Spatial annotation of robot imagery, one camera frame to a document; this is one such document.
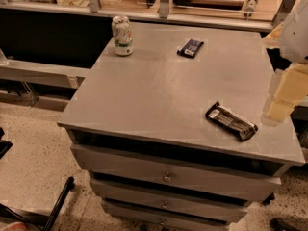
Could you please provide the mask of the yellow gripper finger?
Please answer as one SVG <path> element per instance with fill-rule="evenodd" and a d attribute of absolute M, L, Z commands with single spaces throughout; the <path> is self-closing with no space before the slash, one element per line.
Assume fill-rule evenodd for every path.
<path fill-rule="evenodd" d="M 273 121 L 283 122 L 290 116 L 293 110 L 293 107 L 290 107 L 285 103 L 268 100 L 265 104 L 264 116 Z"/>

